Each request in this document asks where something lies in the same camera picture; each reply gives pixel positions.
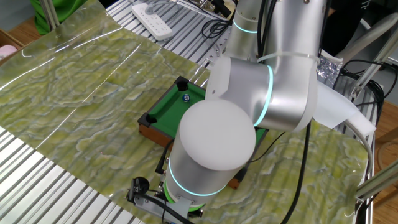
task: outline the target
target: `white power strip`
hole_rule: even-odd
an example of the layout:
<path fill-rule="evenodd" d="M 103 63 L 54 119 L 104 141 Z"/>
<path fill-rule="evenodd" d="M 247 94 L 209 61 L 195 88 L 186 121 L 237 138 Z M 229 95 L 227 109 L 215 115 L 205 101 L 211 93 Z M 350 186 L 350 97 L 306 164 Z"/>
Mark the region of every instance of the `white power strip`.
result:
<path fill-rule="evenodd" d="M 173 36 L 171 28 L 156 13 L 148 15 L 145 13 L 148 5 L 146 3 L 136 4 L 132 6 L 132 13 L 145 26 L 145 28 L 157 40 L 168 39 Z"/>

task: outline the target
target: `pink object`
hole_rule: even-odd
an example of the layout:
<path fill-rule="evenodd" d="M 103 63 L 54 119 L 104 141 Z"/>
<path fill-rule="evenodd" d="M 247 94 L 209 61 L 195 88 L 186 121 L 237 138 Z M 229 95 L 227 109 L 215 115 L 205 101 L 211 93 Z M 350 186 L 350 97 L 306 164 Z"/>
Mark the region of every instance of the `pink object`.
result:
<path fill-rule="evenodd" d="M 17 49 L 11 45 L 5 45 L 0 47 L 0 60 L 14 53 Z"/>

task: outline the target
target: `billiard ball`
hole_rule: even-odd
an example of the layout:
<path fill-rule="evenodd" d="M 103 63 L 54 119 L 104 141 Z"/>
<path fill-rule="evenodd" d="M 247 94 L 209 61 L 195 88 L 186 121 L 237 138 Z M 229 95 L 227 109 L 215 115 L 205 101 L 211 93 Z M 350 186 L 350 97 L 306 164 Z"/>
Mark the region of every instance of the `billiard ball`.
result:
<path fill-rule="evenodd" d="M 184 101 L 184 102 L 189 102 L 190 99 L 191 99 L 191 97 L 188 94 L 184 94 L 182 96 L 182 101 Z"/>

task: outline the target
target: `mini pool table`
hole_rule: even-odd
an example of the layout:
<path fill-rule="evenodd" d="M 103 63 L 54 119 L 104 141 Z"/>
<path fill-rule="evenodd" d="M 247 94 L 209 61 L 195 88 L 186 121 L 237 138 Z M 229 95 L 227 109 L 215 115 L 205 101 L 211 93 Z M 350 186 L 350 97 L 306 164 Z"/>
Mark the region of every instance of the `mini pool table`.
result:
<path fill-rule="evenodd" d="M 175 138 L 183 114 L 191 105 L 204 100 L 205 94 L 205 89 L 189 82 L 184 77 L 178 77 L 159 100 L 139 118 L 139 132 L 162 147 L 166 147 L 167 143 Z M 189 96 L 189 100 L 184 98 L 185 95 Z M 257 139 L 254 153 L 266 133 L 265 129 L 256 128 Z M 229 182 L 230 187 L 238 188 L 248 166 L 249 164 L 246 164 Z"/>

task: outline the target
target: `green marble-patterned mat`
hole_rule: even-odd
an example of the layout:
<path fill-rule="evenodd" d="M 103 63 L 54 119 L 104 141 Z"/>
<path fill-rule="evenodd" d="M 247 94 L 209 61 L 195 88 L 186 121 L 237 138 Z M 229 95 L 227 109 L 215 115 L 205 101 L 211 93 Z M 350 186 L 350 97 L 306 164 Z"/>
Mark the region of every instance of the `green marble-patterned mat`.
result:
<path fill-rule="evenodd" d="M 121 28 L 89 0 L 57 30 L 0 67 L 0 126 L 136 215 L 123 198 L 133 177 L 159 183 L 162 148 L 137 120 L 179 76 L 209 72 Z M 260 155 L 279 133 L 271 131 Z M 304 131 L 285 134 L 253 163 L 238 190 L 225 188 L 195 223 L 280 223 L 297 186 Z M 366 165 L 359 142 L 313 122 L 305 180 L 289 223 L 352 223 Z"/>

